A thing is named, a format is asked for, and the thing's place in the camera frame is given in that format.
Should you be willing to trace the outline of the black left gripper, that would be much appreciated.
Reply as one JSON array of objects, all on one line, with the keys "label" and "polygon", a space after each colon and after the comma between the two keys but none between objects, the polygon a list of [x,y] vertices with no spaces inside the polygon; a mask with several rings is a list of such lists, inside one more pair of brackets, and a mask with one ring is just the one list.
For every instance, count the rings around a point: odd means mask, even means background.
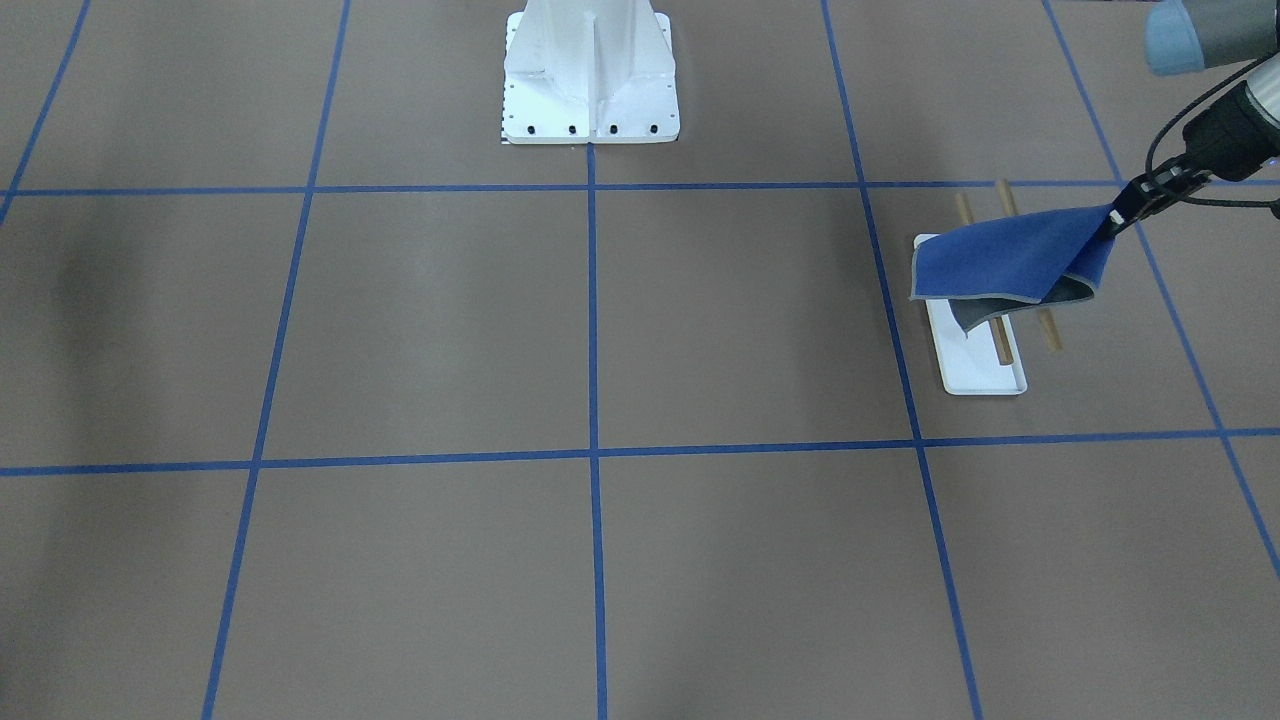
[{"label": "black left gripper", "polygon": [[[1258,96],[1248,79],[1230,88],[1225,82],[1212,88],[1220,92],[1204,110],[1189,118],[1210,99],[1202,94],[1167,120],[1144,155],[1142,172],[1130,179],[1130,195],[1119,195],[1110,205],[1102,225],[1107,237],[1116,237],[1137,223],[1160,214],[1166,206],[1276,206],[1277,200],[1245,201],[1201,197],[1213,181],[1243,182],[1277,158],[1276,111]],[[1157,164],[1156,151],[1169,133],[1183,122],[1183,152]]]}]

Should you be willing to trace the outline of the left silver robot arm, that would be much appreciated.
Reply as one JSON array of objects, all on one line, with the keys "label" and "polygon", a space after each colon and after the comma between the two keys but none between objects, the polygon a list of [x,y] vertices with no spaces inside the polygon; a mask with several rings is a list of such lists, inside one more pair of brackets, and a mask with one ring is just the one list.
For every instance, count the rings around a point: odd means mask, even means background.
[{"label": "left silver robot arm", "polygon": [[1147,15],[1146,61],[1156,76],[1235,64],[1236,70],[1166,120],[1143,169],[1112,201],[1115,237],[1174,205],[1257,209],[1277,201],[1204,199],[1213,181],[1239,183],[1279,155],[1277,3],[1161,1]]}]

